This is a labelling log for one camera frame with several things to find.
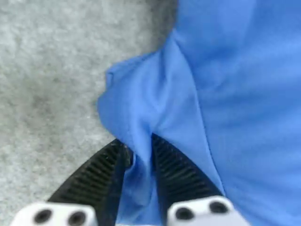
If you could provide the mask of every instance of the carpet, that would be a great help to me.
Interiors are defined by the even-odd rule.
[[[0,224],[47,199],[114,137],[96,100],[111,65],[157,49],[175,0],[0,0]]]

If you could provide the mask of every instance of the blue fabric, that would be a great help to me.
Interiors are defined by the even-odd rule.
[[[103,125],[135,152],[118,221],[160,225],[151,134],[257,226],[301,225],[301,1],[179,0],[154,53],[117,64]]]

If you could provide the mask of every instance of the black rubber pad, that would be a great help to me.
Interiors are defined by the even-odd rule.
[[[186,155],[155,134],[152,135],[152,151],[158,200],[164,225],[167,210],[173,203],[222,195]]]
[[[131,164],[132,152],[114,140],[74,172],[49,198],[94,207],[98,225],[114,226],[123,177]]]

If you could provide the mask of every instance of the screw hole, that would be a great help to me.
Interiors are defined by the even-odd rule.
[[[42,210],[36,214],[36,216],[34,217],[34,222],[36,224],[44,224],[51,218],[51,215],[51,210]]]
[[[70,226],[81,226],[86,221],[86,215],[84,212],[78,211],[73,213],[68,220]]]
[[[212,202],[210,210],[212,213],[227,213],[229,211],[227,206],[221,202]]]
[[[175,213],[178,220],[191,220],[194,218],[193,212],[188,208],[179,208]]]

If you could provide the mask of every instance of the blue cloth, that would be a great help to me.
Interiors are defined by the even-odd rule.
[[[118,221],[160,225],[151,134],[257,226],[301,225],[301,1],[179,0],[164,46],[117,64],[103,125],[135,152]]]

